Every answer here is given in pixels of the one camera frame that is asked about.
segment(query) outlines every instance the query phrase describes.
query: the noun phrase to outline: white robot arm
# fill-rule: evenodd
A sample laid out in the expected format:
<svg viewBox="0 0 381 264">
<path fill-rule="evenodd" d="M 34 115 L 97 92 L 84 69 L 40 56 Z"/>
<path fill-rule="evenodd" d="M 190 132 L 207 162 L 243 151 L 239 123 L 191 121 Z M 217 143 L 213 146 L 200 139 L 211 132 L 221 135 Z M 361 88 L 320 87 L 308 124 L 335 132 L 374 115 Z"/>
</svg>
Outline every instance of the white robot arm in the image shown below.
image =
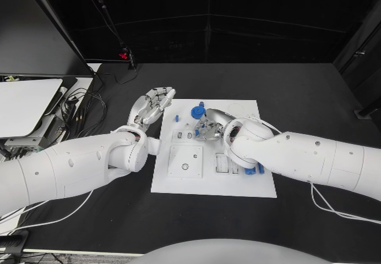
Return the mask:
<svg viewBox="0 0 381 264">
<path fill-rule="evenodd" d="M 141 171 L 148 155 L 159 154 L 162 143 L 145 132 L 175 93 L 171 87 L 157 88 L 145 100 L 139 98 L 129 124 L 110 134 L 68 140 L 24 159 L 0 163 L 0 216 L 37 202 L 84 194 Z"/>
<path fill-rule="evenodd" d="M 285 132 L 275 136 L 259 119 L 239 118 L 223 111 L 208 109 L 206 119 L 220 127 L 226 155 L 245 168 L 258 163 L 275 173 L 294 179 L 330 185 L 367 195 L 381 201 L 381 150 L 317 136 Z"/>
</svg>

